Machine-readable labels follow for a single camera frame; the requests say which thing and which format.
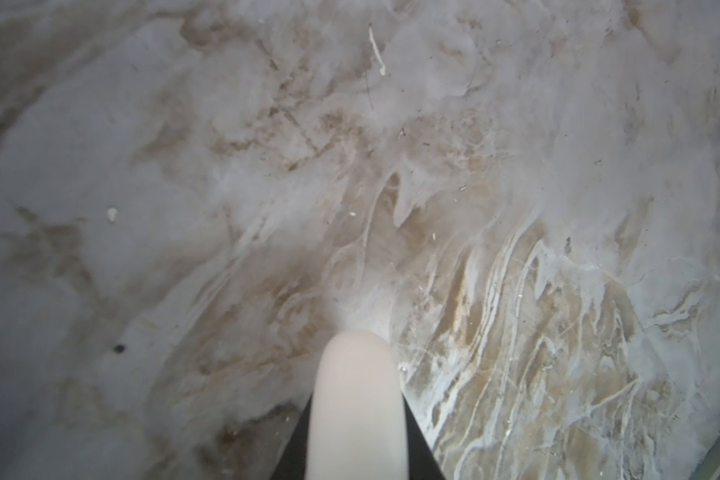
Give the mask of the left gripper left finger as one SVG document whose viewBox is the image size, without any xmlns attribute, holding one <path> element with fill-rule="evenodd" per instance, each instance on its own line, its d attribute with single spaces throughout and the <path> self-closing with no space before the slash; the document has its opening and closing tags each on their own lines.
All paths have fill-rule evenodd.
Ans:
<svg viewBox="0 0 720 480">
<path fill-rule="evenodd" d="M 288 440 L 271 480 L 304 480 L 312 397 L 309 397 L 295 429 Z"/>
</svg>

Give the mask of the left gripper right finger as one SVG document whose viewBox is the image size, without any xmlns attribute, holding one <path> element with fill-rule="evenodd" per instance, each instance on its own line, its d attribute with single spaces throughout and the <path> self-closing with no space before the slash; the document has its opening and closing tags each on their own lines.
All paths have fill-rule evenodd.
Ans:
<svg viewBox="0 0 720 480">
<path fill-rule="evenodd" d="M 406 416 L 408 469 L 410 480 L 445 480 L 415 417 L 403 398 Z"/>
</svg>

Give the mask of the white earbud charging case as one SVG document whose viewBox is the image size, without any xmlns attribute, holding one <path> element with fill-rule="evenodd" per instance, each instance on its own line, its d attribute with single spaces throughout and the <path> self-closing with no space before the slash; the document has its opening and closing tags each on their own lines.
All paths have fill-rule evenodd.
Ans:
<svg viewBox="0 0 720 480">
<path fill-rule="evenodd" d="M 308 427 L 307 479 L 407 479 L 398 367 L 388 343 L 347 331 L 326 345 Z"/>
</svg>

